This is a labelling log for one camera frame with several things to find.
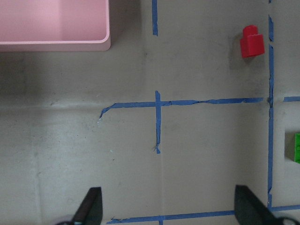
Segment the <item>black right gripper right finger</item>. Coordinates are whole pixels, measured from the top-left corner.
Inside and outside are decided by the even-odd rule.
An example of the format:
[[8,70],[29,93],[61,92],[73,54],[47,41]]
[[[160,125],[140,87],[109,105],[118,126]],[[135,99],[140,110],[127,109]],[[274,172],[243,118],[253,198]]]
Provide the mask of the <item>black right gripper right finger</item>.
[[276,218],[257,196],[244,185],[236,185],[234,215],[240,225],[283,225],[283,218]]

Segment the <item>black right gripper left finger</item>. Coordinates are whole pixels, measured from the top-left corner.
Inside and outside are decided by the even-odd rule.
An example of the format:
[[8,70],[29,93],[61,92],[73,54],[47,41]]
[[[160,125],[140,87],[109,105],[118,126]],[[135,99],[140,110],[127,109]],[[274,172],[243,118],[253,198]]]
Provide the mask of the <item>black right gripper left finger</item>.
[[100,225],[103,219],[101,187],[91,187],[74,214],[73,225]]

